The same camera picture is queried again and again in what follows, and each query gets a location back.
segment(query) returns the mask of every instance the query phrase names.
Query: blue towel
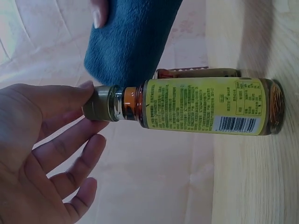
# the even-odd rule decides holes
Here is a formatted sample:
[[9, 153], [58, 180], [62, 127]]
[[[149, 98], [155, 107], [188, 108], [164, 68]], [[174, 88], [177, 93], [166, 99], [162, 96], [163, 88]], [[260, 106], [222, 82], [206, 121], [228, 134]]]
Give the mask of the blue towel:
[[91, 30], [86, 70], [108, 86], [138, 86], [152, 78], [181, 3], [110, 0], [106, 26]]

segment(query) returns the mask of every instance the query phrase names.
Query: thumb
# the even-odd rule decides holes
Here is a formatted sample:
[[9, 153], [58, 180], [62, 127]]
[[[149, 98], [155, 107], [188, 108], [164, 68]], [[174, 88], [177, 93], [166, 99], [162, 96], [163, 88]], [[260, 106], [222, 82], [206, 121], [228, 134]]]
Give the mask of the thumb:
[[89, 0], [94, 28], [101, 28], [108, 19], [108, 0]]

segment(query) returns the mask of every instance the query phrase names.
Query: yellow label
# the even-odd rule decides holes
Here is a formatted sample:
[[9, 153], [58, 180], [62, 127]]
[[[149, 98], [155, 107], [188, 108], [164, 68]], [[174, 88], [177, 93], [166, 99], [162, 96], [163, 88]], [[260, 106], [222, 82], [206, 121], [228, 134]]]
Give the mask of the yellow label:
[[146, 87], [150, 129], [258, 135], [266, 106], [259, 79], [155, 79]]

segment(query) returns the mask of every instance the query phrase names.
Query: bottle bottom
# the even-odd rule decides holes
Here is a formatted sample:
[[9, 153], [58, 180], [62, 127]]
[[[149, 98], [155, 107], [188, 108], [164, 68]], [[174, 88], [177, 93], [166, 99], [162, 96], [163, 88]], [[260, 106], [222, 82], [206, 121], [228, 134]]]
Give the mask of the bottle bottom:
[[284, 123], [285, 116], [285, 97], [278, 81], [273, 80], [269, 93], [270, 108], [268, 130], [270, 134], [278, 134]]

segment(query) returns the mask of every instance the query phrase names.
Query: bottle neck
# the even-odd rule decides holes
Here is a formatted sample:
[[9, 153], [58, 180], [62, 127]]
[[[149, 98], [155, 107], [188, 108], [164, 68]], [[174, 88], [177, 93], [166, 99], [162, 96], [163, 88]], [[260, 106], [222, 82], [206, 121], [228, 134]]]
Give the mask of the bottle neck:
[[140, 87], [114, 87], [110, 111], [117, 120], [140, 121], [142, 118], [143, 85]]
[[110, 111], [117, 120], [137, 120], [136, 87], [114, 87], [110, 101]]

